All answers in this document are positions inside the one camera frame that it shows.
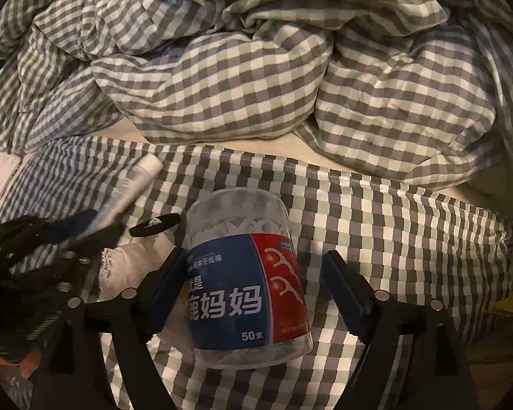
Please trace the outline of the person's left hand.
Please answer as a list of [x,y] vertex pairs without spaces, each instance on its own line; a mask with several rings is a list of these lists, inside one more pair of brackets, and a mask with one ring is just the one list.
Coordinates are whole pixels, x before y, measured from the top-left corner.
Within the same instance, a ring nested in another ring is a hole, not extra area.
[[28,380],[38,370],[41,358],[42,352],[39,348],[33,349],[20,361],[10,362],[0,356],[0,375],[14,373]]

